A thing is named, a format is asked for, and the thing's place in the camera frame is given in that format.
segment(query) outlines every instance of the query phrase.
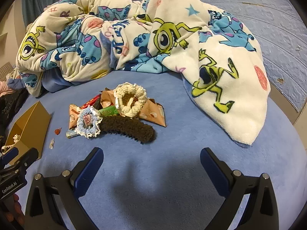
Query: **brown plush item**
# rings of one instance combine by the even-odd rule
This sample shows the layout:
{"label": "brown plush item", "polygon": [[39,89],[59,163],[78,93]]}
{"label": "brown plush item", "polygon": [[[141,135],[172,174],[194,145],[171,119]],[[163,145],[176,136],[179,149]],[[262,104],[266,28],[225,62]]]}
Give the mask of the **brown plush item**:
{"label": "brown plush item", "polygon": [[152,126],[135,118],[117,116],[104,117],[99,124],[103,133],[116,133],[132,137],[141,144],[154,140],[155,131]]}

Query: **yellow box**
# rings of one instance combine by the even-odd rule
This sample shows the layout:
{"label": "yellow box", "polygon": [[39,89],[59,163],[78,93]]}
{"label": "yellow box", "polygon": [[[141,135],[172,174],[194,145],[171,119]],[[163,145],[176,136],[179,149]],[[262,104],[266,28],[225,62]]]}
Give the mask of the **yellow box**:
{"label": "yellow box", "polygon": [[[13,147],[17,147],[19,150],[18,156],[10,162],[10,165],[13,165],[30,148],[36,148],[38,159],[41,158],[50,119],[51,115],[48,114],[39,101],[17,119],[5,143],[7,146],[13,145]],[[20,136],[20,140],[14,143],[13,136],[16,134]]]}

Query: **cartoon print blanket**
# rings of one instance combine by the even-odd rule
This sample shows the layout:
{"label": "cartoon print blanket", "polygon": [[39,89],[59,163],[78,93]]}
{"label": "cartoon print blanket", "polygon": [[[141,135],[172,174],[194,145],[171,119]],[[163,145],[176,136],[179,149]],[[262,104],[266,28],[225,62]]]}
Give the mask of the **cartoon print blanket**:
{"label": "cartoon print blanket", "polygon": [[67,81],[112,68],[180,72],[195,103],[243,144],[254,142],[266,117],[270,85],[258,41],[200,0],[60,0],[33,23],[16,62],[34,96],[53,67]]}

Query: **pink clothing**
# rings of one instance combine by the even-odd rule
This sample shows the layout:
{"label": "pink clothing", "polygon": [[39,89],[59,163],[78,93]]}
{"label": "pink clothing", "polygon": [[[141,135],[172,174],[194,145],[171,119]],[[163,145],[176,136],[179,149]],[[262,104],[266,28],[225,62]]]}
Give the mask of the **pink clothing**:
{"label": "pink clothing", "polygon": [[7,86],[7,82],[6,81],[0,81],[0,97],[6,94],[12,94],[14,93],[15,90],[9,88]]}

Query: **silver bolt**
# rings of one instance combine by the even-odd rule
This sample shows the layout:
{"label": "silver bolt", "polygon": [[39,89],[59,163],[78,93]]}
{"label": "silver bolt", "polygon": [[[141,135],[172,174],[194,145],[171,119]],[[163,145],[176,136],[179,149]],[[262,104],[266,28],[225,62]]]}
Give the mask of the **silver bolt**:
{"label": "silver bolt", "polygon": [[263,173],[263,174],[262,174],[262,177],[263,177],[264,179],[269,179],[269,178],[270,178],[270,176],[269,176],[267,173]]}
{"label": "silver bolt", "polygon": [[233,171],[233,174],[234,174],[235,176],[240,176],[240,175],[242,175],[242,173],[241,173],[240,170],[234,170],[234,171]]}
{"label": "silver bolt", "polygon": [[34,179],[35,180],[39,180],[41,178],[41,174],[36,174],[35,176],[34,176]]}
{"label": "silver bolt", "polygon": [[66,177],[66,176],[69,176],[70,175],[70,171],[69,170],[64,170],[62,172],[62,176]]}

